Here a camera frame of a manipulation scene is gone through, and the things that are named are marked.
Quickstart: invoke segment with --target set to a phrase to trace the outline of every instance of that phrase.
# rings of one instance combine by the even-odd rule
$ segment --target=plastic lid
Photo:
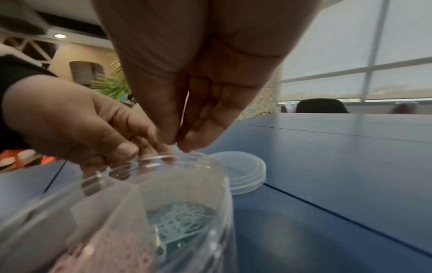
[[[217,152],[211,154],[228,175],[231,194],[256,190],[266,181],[266,164],[247,152]]]

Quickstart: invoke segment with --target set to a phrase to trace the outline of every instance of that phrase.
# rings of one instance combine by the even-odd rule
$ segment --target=ceiling light
[[[66,38],[66,35],[57,33],[57,34],[54,34],[54,37],[59,38],[59,39],[64,39],[64,38]]]

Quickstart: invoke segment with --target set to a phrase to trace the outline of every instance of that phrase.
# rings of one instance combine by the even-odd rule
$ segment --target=table surface
[[[242,272],[431,271],[431,118],[268,115],[203,151],[229,150],[267,164],[266,185],[234,197]],[[0,175],[2,208],[39,198],[61,163]],[[50,191],[80,175],[67,163]]]

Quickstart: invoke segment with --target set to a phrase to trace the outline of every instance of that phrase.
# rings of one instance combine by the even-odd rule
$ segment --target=plastic container
[[[237,273],[226,174],[195,153],[79,181],[0,226],[6,272]]]
[[[223,166],[233,195],[254,191],[266,181],[266,164],[257,156],[247,152],[217,152],[210,156]]]

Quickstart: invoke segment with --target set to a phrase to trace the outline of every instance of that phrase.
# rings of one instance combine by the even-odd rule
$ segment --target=sleeve
[[[3,120],[3,96],[14,83],[34,75],[55,76],[38,66],[37,62],[26,61],[15,54],[0,55],[0,152],[30,148],[19,134],[6,126]]]

